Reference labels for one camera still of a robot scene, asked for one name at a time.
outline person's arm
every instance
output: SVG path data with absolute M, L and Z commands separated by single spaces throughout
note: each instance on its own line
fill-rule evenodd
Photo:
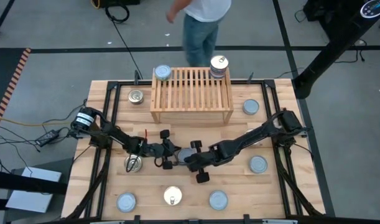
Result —
M 191 4 L 193 0 L 175 0 L 170 7 L 169 12 L 166 14 L 166 18 L 170 23 L 173 23 L 177 13 Z

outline wooden crate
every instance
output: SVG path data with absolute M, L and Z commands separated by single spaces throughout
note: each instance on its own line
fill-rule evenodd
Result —
M 223 114 L 228 123 L 234 111 L 229 69 L 226 76 L 216 79 L 209 76 L 210 68 L 171 68 L 167 81 L 152 75 L 150 112 L 155 123 L 161 113 L 216 112 Z

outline table leg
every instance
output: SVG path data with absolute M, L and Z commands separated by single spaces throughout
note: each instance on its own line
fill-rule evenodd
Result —
M 159 115 L 156 112 L 151 112 L 152 118 L 154 119 L 155 124 L 159 124 Z
M 228 124 L 228 121 L 231 118 L 231 115 L 233 115 L 233 111 L 230 111 L 227 113 L 226 117 L 224 118 L 225 124 Z

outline can lid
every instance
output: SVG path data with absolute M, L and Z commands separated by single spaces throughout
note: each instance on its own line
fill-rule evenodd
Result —
M 155 69 L 155 76 L 159 80 L 166 80 L 166 79 L 168 79 L 169 76 L 170 76 L 170 73 L 171 73 L 171 69 L 167 65 L 159 65 Z
M 178 161 L 181 163 L 184 163 L 184 159 L 191 156 L 194 153 L 195 153 L 194 149 L 191 149 L 191 148 L 182 149 L 177 154 Z
M 209 204 L 215 210 L 224 210 L 228 204 L 228 197 L 221 190 L 216 190 L 210 194 Z
M 217 69 L 224 69 L 228 66 L 228 59 L 222 55 L 216 55 L 210 60 L 210 64 Z
M 249 162 L 249 166 L 255 174 L 261 174 L 267 170 L 267 161 L 262 156 L 254 156 Z
M 178 187 L 168 187 L 164 199 L 168 205 L 177 205 L 182 200 L 182 191 Z
M 116 206 L 121 212 L 131 212 L 136 206 L 136 198 L 132 193 L 121 194 L 116 201 Z
M 256 100 L 246 100 L 243 110 L 248 115 L 254 115 L 259 111 L 259 103 Z
M 128 168 L 128 169 L 130 169 L 133 166 L 131 172 L 137 172 L 142 167 L 141 157 L 135 156 L 135 155 L 131 155 L 130 157 L 128 156 L 125 159 L 124 165 L 125 165 L 125 168 Z
M 144 94 L 140 90 L 132 90 L 129 92 L 129 101 L 132 103 L 138 103 L 142 101 Z

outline gray floor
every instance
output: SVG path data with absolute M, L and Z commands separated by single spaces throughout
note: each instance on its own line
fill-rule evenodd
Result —
M 165 21 L 165 11 L 171 2 L 143 0 L 139 6 L 129 7 L 131 18 L 118 25 L 127 44 L 180 46 L 183 14 L 173 25 Z M 325 45 L 328 39 L 319 24 L 307 21 L 299 24 L 294 19 L 294 12 L 304 0 L 279 0 L 279 3 L 291 45 Z M 6 4 L 7 0 L 0 0 L 0 14 Z M 218 45 L 283 45 L 271 1 L 233 1 L 220 31 Z M 380 30 L 374 26 L 364 39 L 369 45 L 380 45 Z M 17 0 L 1 28 L 0 47 L 58 49 L 123 47 L 123 44 L 104 11 L 93 9 L 88 1 Z M 247 78 L 251 72 L 255 78 L 274 78 L 290 70 L 284 51 L 217 54 L 230 58 L 233 78 Z M 317 54 L 294 52 L 297 66 L 306 67 Z M 150 78 L 152 68 L 162 63 L 187 66 L 183 52 L 133 55 L 144 78 Z M 316 82 L 307 103 L 336 215 L 380 219 L 380 51 L 365 51 L 363 55 L 365 63 L 334 64 L 329 68 Z M 341 60 L 354 58 L 354 52 L 346 52 Z M 92 80 L 132 79 L 134 69 L 127 53 L 31 54 L 4 117 L 26 123 L 64 118 L 86 98 Z M 1 126 L 27 139 L 35 139 L 44 132 L 42 128 L 6 122 Z M 15 139 L 3 130 L 0 134 Z M 68 139 L 43 147 L 41 153 L 26 144 L 18 146 L 28 165 L 35 166 L 72 158 L 75 144 Z M 0 145 L 0 157 L 9 169 L 24 166 L 12 146 Z

